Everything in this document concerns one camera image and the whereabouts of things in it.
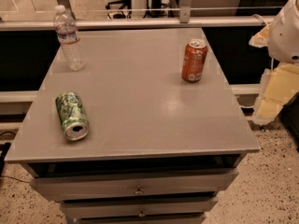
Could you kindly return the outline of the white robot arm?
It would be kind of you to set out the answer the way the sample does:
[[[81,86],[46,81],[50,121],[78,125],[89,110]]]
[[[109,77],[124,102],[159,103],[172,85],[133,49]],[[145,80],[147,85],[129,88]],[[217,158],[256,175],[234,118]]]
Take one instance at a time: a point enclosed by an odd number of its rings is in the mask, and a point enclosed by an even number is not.
[[[269,56],[278,61],[276,68],[264,70],[253,107],[253,122],[266,125],[299,92],[299,0],[289,0],[249,44],[267,47]]]

